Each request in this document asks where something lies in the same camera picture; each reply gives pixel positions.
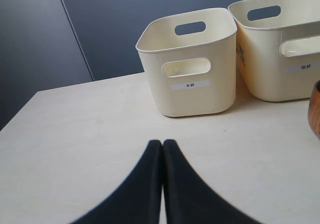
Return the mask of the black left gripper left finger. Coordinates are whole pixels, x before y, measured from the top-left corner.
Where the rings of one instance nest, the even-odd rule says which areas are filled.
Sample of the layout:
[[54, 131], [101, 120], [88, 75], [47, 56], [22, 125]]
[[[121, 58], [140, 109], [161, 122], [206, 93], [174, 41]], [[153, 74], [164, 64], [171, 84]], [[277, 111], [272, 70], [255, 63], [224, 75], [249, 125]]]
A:
[[158, 224], [163, 184], [163, 146], [150, 140], [126, 179], [74, 224]]

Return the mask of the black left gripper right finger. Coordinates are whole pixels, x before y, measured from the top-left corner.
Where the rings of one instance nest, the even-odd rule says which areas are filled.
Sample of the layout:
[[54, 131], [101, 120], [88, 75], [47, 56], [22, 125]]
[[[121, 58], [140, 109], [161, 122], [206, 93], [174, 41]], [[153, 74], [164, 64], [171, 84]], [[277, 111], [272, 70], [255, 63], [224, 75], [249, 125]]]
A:
[[212, 190], [189, 164], [177, 142], [163, 143], [164, 200], [168, 224], [251, 224], [253, 219]]

